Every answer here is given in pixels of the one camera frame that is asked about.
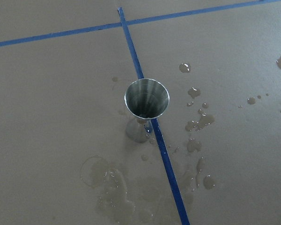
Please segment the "steel jigger measuring cup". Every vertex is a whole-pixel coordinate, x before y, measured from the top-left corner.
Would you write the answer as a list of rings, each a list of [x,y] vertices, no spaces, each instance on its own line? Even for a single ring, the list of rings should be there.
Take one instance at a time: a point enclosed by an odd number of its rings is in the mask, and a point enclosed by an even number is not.
[[[159,81],[142,78],[129,85],[124,102],[133,116],[127,123],[126,135],[136,143],[144,143],[153,130],[151,120],[164,114],[170,103],[170,95]]]

